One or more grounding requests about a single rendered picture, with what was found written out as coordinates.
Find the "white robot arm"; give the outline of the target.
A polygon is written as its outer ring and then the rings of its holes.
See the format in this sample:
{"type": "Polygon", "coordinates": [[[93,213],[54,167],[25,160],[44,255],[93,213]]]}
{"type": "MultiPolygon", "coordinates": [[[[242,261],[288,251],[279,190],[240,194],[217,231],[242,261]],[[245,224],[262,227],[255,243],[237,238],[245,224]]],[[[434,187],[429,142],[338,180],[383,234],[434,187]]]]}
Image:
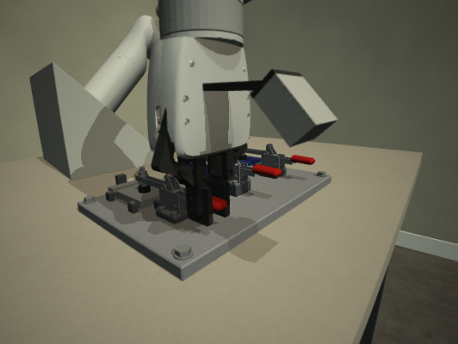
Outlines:
{"type": "MultiPolygon", "coordinates": [[[[144,76],[152,43],[196,30],[244,38],[243,4],[251,0],[158,0],[159,22],[143,15],[84,88],[112,112],[144,76]],[[160,39],[159,39],[160,38],[160,39]]],[[[290,147],[315,139],[338,119],[297,72],[271,69],[260,81],[203,83],[203,91],[253,90],[251,97],[290,147]]]]}

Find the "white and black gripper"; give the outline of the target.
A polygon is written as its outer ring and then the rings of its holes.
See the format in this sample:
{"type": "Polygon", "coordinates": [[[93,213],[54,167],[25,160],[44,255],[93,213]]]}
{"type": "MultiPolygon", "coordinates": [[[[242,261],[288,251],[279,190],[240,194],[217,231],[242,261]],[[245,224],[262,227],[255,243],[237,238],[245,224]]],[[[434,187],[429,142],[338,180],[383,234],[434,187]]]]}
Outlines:
{"type": "Polygon", "coordinates": [[[202,84],[249,81],[243,46],[237,34],[209,30],[173,33],[152,43],[147,80],[151,167],[185,185],[188,217],[205,226],[213,223],[213,213],[230,215],[228,180],[247,151],[251,106],[249,90],[203,91],[202,84]],[[213,211],[212,196],[227,207],[213,211]]]}

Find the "toggle clamp with red handle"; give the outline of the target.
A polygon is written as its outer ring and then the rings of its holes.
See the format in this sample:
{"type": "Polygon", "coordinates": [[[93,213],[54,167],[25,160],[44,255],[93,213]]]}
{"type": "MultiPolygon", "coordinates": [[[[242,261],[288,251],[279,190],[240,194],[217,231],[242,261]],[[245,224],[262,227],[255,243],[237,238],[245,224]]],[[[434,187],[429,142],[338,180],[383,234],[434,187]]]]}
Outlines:
{"type": "Polygon", "coordinates": [[[240,163],[237,161],[233,167],[233,178],[228,180],[230,182],[230,195],[237,197],[249,192],[251,190],[250,176],[255,177],[255,174],[277,177],[282,174],[282,171],[277,168],[260,164],[252,168],[248,166],[248,163],[240,163]]]}

